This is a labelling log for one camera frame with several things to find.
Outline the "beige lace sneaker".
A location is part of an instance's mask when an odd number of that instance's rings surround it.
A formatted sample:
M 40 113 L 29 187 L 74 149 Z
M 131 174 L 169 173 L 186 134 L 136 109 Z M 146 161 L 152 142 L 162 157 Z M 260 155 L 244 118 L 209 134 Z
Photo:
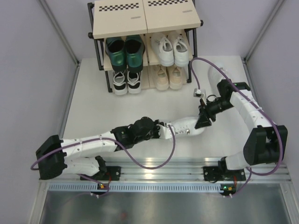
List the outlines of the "beige lace sneaker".
M 185 77 L 185 70 L 182 67 L 176 65 L 167 67 L 169 77 L 169 87 L 173 90 L 179 90 L 182 88 Z
M 166 71 L 166 67 L 162 65 L 152 65 L 150 72 L 153 77 L 155 87 L 159 91 L 165 91 L 169 88 L 169 80 Z

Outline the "black white sneaker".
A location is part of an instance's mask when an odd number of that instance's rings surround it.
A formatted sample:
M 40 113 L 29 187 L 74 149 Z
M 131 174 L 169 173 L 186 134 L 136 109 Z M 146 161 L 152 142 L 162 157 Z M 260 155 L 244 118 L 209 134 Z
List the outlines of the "black white sneaker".
M 127 74 L 128 91 L 131 94 L 138 94 L 141 92 L 141 72 Z
M 124 71 L 121 72 L 113 72 L 113 87 L 114 93 L 118 96 L 125 95 L 128 92 L 127 82 L 126 82 L 126 73 Z

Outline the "green pointed shoe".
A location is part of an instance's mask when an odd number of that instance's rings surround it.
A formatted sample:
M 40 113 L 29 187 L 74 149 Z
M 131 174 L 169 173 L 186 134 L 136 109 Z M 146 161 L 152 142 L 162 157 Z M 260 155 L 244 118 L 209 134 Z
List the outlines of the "green pointed shoe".
M 110 59 L 114 71 L 123 72 L 126 69 L 125 42 L 121 37 L 107 38 L 105 52 Z
M 129 72 L 141 72 L 143 70 L 145 45 L 140 35 L 129 35 L 126 37 L 125 51 Z

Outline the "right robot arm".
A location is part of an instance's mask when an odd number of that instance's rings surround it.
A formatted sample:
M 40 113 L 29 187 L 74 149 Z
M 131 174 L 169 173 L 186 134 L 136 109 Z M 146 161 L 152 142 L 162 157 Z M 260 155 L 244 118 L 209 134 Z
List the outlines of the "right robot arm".
M 288 136 L 284 125 L 277 126 L 266 117 L 252 96 L 250 87 L 245 82 L 232 83 L 218 78 L 210 82 L 213 92 L 217 93 L 214 101 L 200 100 L 199 117 L 195 129 L 203 129 L 216 121 L 216 115 L 235 108 L 245 122 L 249 136 L 243 150 L 221 158 L 215 174 L 206 174 L 205 180 L 229 180 L 245 168 L 258 164 L 279 164 L 285 154 Z

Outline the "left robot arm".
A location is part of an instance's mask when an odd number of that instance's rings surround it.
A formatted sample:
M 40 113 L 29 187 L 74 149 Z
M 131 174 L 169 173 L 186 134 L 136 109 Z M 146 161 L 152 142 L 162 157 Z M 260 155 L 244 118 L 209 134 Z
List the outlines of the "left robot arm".
M 158 139 L 163 125 L 159 120 L 142 117 L 128 126 L 86 138 L 63 140 L 52 135 L 36 151 L 40 179 L 81 174 L 102 180 L 107 173 L 102 153 L 131 149 L 140 142 Z

